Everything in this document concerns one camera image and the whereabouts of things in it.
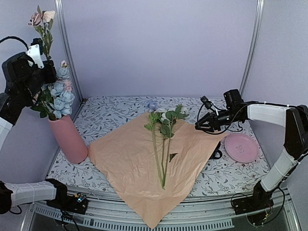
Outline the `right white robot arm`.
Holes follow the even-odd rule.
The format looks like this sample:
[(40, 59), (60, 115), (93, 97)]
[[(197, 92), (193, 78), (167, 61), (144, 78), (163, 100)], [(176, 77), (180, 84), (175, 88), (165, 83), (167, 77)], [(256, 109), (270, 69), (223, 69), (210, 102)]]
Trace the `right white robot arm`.
[(237, 89), (223, 94), (225, 109), (214, 106), (206, 96), (201, 107), (208, 112), (197, 116), (195, 128), (210, 135), (220, 135), (235, 122), (263, 122), (277, 127), (282, 139), (281, 153), (270, 170), (255, 185), (249, 206), (259, 210), (300, 162), (308, 155), (308, 107), (259, 101), (244, 101)]

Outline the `mauve and cream rose stem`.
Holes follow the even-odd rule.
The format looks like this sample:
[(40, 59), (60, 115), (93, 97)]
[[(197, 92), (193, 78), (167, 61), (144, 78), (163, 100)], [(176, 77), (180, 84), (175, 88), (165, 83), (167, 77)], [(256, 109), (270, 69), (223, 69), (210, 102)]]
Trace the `mauve and cream rose stem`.
[(51, 60), (50, 50), (53, 43), (52, 26), (54, 23), (56, 11), (43, 11), (37, 6), (37, 11), (30, 17), (28, 25), (34, 28), (42, 39), (42, 52), (47, 60)]

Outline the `blue hydrangea flower bunch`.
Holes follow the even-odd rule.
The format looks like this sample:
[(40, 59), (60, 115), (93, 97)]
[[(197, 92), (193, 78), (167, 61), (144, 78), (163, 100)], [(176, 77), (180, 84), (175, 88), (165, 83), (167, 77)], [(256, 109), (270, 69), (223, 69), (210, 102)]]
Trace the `blue hydrangea flower bunch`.
[(59, 79), (59, 69), (56, 73), (56, 81), (44, 84), (41, 91), (33, 99), (34, 105), (30, 108), (39, 112), (41, 118), (58, 120), (63, 116), (72, 114), (72, 104), (75, 96), (64, 90), (64, 82)]

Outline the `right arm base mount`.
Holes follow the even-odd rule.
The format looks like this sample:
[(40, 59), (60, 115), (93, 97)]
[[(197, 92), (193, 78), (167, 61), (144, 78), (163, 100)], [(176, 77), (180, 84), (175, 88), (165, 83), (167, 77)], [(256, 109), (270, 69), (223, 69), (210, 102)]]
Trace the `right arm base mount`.
[(266, 198), (265, 201), (260, 201), (253, 195), (247, 196), (243, 193), (236, 193), (231, 198), (231, 206), (236, 215), (254, 212), (254, 214), (247, 216), (248, 222), (254, 226), (262, 226), (268, 221), (274, 202), (271, 197)]

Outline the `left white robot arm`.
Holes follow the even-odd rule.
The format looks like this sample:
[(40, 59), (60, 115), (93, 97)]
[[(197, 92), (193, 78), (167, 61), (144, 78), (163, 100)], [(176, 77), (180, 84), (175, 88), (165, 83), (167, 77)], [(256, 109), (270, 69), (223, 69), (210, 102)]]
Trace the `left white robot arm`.
[[(56, 81), (56, 71), (52, 60), (43, 61), (43, 42), (33, 39), (20, 52), (2, 63), (6, 87), (0, 95), (0, 142), (4, 143), (12, 127), (16, 124), (25, 107), (34, 106), (34, 97), (44, 84)], [(48, 201), (50, 206), (67, 209), (71, 197), (67, 187), (55, 180), (46, 179), (37, 183), (0, 183), (0, 212), (5, 214), (13, 207), (36, 201)]]

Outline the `green paper bouquet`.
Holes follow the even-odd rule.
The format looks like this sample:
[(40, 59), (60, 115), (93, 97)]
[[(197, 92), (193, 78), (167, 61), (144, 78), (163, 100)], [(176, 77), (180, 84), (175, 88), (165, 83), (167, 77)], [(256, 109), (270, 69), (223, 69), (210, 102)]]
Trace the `green paper bouquet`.
[[(89, 145), (91, 162), (107, 177), (117, 195), (151, 229), (182, 202), (224, 134), (209, 135), (183, 120), (175, 124), (166, 186), (158, 178), (151, 132), (144, 125), (149, 113), (120, 126)], [(162, 140), (156, 133), (161, 155)]]

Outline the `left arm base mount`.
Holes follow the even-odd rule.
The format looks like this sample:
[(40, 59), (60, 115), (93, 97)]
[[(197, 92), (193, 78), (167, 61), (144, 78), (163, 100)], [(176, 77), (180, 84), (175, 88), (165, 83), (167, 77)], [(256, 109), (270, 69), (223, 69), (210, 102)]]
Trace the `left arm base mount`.
[(75, 193), (74, 195), (68, 195), (64, 191), (58, 193), (53, 200), (47, 200), (46, 205), (76, 214), (86, 214), (89, 201), (84, 193)]

